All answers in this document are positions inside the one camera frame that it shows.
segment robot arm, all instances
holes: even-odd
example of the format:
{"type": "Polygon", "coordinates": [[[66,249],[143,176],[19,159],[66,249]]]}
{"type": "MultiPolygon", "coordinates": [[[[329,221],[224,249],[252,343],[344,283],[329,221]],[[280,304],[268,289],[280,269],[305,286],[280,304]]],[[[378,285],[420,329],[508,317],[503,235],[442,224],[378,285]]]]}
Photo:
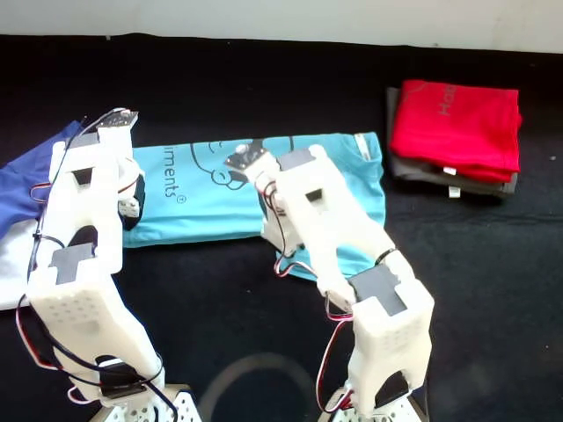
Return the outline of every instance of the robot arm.
{"type": "Polygon", "coordinates": [[[189,393],[166,390],[162,359],[112,279],[122,266],[123,226],[143,211],[143,172],[130,135],[136,119],[115,109],[95,122],[97,133],[86,128],[54,146],[43,240],[26,295],[54,347],[58,363],[50,368],[63,370],[87,402],[111,409],[107,420],[198,421],[189,393]]]}
{"type": "Polygon", "coordinates": [[[277,160],[241,145],[226,162],[263,195],[262,236],[289,257],[303,245],[318,276],[318,290],[352,313],[355,348],[348,364],[353,406],[365,418],[424,383],[434,300],[405,257],[347,189],[319,145],[277,160]],[[337,248],[349,244],[376,265],[347,280],[337,248]]]}

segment black wire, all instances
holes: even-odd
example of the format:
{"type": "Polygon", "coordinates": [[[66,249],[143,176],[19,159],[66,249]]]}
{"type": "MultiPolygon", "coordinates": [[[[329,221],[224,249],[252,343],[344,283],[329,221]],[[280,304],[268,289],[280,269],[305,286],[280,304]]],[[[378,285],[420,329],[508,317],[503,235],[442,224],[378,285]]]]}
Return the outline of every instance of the black wire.
{"type": "Polygon", "coordinates": [[[151,382],[148,381],[146,382],[147,387],[149,387],[150,389],[152,389],[152,391],[158,396],[160,397],[160,399],[166,403],[166,405],[170,408],[170,410],[173,413],[173,422],[178,422],[178,409],[176,409],[176,406],[174,405],[173,402],[170,401],[170,399],[165,395],[165,393],[163,393],[160,389],[158,389],[157,387],[155,387],[155,385],[151,382]]]}
{"type": "Polygon", "coordinates": [[[269,195],[267,195],[266,191],[267,191],[268,187],[273,186],[273,185],[275,185],[275,181],[274,181],[274,180],[272,180],[271,182],[269,182],[269,183],[266,185],[266,187],[264,188],[264,195],[263,195],[265,202],[266,202],[267,200],[269,200],[269,205],[268,205],[268,203],[267,203],[267,205],[268,205],[268,208],[270,208],[270,209],[272,209],[272,210],[274,210],[274,206],[272,205],[272,195],[275,193],[276,189],[274,188],[274,190],[273,190],[269,195]]]}
{"type": "MultiPolygon", "coordinates": [[[[86,132],[88,132],[90,129],[92,129],[93,127],[95,127],[96,125],[98,125],[102,120],[106,119],[107,117],[111,116],[114,113],[119,113],[121,110],[120,109],[113,109],[107,113],[102,114],[99,118],[97,118],[95,121],[93,121],[92,123],[90,123],[87,127],[85,127],[82,130],[77,130],[69,139],[68,143],[65,146],[64,152],[62,153],[62,158],[61,158],[61,162],[59,163],[59,167],[56,171],[55,176],[53,177],[53,181],[51,182],[51,186],[53,186],[55,184],[55,181],[57,180],[57,178],[59,177],[59,173],[61,172],[61,168],[62,168],[62,163],[64,162],[65,157],[67,156],[67,152],[69,151],[70,145],[73,143],[73,141],[78,137],[81,136],[83,134],[85,134],[86,132]]],[[[85,121],[85,117],[82,119],[82,121],[80,122],[79,127],[81,127],[85,121]]],[[[62,241],[60,241],[59,239],[52,237],[52,236],[47,236],[47,235],[42,235],[41,234],[41,230],[43,228],[43,222],[45,219],[45,209],[47,207],[47,203],[45,204],[45,207],[43,208],[42,212],[41,212],[41,216],[40,219],[37,221],[37,227],[35,229],[35,233],[33,234],[34,240],[33,240],[33,248],[32,248],[32,252],[31,255],[29,257],[29,263],[27,266],[27,282],[29,282],[29,278],[31,275],[31,272],[33,270],[33,268],[35,267],[35,259],[37,258],[37,250],[39,249],[39,245],[40,245],[40,240],[42,238],[45,238],[47,240],[50,240],[52,242],[55,242],[57,244],[59,244],[62,248],[64,248],[64,243],[62,241]]],[[[25,298],[25,295],[22,296],[22,299],[20,300],[18,307],[16,308],[16,312],[19,312],[19,309],[21,308],[21,302],[23,301],[23,299],[25,298]]],[[[42,324],[42,329],[43,329],[43,334],[46,336],[46,338],[49,340],[50,344],[52,347],[55,347],[57,350],[59,350],[62,354],[64,354],[65,356],[67,356],[69,359],[73,360],[74,362],[76,362],[78,365],[82,366],[82,367],[86,367],[87,369],[99,372],[99,373],[107,373],[107,374],[117,374],[117,375],[131,375],[130,373],[126,373],[123,371],[115,371],[112,369],[108,369],[105,367],[100,367],[98,365],[93,365],[90,362],[83,360],[81,358],[79,358],[78,356],[76,356],[73,352],[71,352],[69,349],[67,349],[65,346],[63,346],[58,340],[56,340],[56,338],[54,338],[50,332],[48,332],[47,327],[45,326],[45,324],[42,323],[42,320],[39,318],[39,316],[35,313],[34,309],[33,309],[33,313],[34,315],[39,319],[39,321],[42,324]]],[[[137,374],[137,376],[139,377],[139,380],[136,382],[132,382],[130,384],[122,384],[122,385],[105,385],[102,384],[100,382],[92,382],[89,380],[85,380],[84,378],[81,378],[79,376],[73,375],[70,372],[64,370],[62,367],[58,366],[58,365],[53,365],[51,363],[51,365],[57,367],[58,371],[65,374],[66,376],[68,376],[69,378],[72,378],[78,382],[82,382],[84,384],[88,384],[88,385],[92,385],[95,387],[104,387],[104,389],[130,389],[133,388],[137,385],[140,384],[145,384],[147,385],[147,387],[149,387],[150,389],[152,389],[154,391],[154,393],[159,396],[165,403],[166,405],[168,405],[171,409],[172,412],[174,413],[174,422],[178,421],[178,410],[176,409],[176,406],[174,406],[174,404],[168,399],[168,397],[166,397],[162,391],[160,391],[157,387],[155,387],[155,385],[152,383],[152,381],[154,381],[162,372],[163,367],[164,367],[164,362],[162,359],[162,356],[160,356],[160,354],[157,353],[158,358],[160,359],[160,368],[157,371],[156,374],[154,374],[151,378],[148,379],[144,379],[142,378],[139,374],[137,374]]]]}
{"type": "Polygon", "coordinates": [[[430,361],[426,370],[426,380],[424,382],[424,412],[426,413],[426,421],[430,422],[430,361]]]}
{"type": "Polygon", "coordinates": [[[381,264],[381,261],[383,261],[385,258],[387,258],[387,255],[389,255],[390,253],[392,253],[396,250],[397,249],[395,249],[395,248],[390,248],[387,251],[385,251],[384,253],[382,253],[381,255],[379,255],[379,257],[377,257],[377,259],[376,259],[375,266],[378,266],[379,264],[381,264]]]}
{"type": "Polygon", "coordinates": [[[51,242],[55,242],[56,244],[61,246],[62,249],[64,249],[64,247],[65,247],[64,243],[62,241],[60,241],[59,239],[57,239],[56,237],[53,237],[53,236],[33,233],[33,237],[39,237],[40,240],[45,239],[45,240],[50,240],[51,242]]]}

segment black tablecloth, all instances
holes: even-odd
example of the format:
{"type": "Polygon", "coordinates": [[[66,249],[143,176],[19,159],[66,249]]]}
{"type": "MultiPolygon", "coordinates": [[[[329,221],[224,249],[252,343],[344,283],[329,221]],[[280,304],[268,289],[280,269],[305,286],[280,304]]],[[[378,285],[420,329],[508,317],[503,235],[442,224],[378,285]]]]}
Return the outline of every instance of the black tablecloth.
{"type": "MultiPolygon", "coordinates": [[[[435,298],[430,402],[436,422],[563,417],[563,61],[556,55],[264,41],[0,37],[0,163],[114,106],[140,111],[136,146],[375,130],[384,88],[407,77],[521,89],[522,176],[505,201],[386,176],[386,228],[435,298]]],[[[125,251],[116,283],[198,397],[228,365],[275,353],[295,370],[238,379],[213,420],[313,420],[332,325],[309,281],[272,274],[255,238],[125,251]]],[[[68,381],[35,367],[13,312],[0,313],[2,420],[83,421],[68,381]]],[[[326,387],[346,376],[345,332],[326,387]]]]}

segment metal base plate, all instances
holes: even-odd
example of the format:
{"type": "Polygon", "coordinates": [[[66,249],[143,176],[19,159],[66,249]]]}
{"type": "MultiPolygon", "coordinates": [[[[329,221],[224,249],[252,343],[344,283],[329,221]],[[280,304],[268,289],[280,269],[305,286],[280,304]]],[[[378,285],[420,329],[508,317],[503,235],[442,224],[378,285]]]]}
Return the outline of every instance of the metal base plate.
{"type": "MultiPolygon", "coordinates": [[[[201,422],[192,395],[186,390],[184,384],[166,384],[164,393],[178,409],[178,422],[201,422]]],[[[113,407],[101,409],[90,422],[172,422],[172,410],[158,401],[162,404],[159,407],[165,410],[163,415],[157,415],[155,407],[150,405],[135,409],[113,407]]]]}

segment folded red shirt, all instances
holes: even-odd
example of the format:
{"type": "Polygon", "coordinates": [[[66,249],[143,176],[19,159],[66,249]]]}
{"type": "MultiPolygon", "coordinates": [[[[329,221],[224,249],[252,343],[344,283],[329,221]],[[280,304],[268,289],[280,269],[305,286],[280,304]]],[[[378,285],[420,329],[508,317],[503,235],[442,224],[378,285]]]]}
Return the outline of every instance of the folded red shirt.
{"type": "Polygon", "coordinates": [[[520,171],[518,91],[403,83],[391,149],[485,182],[520,171]]]}

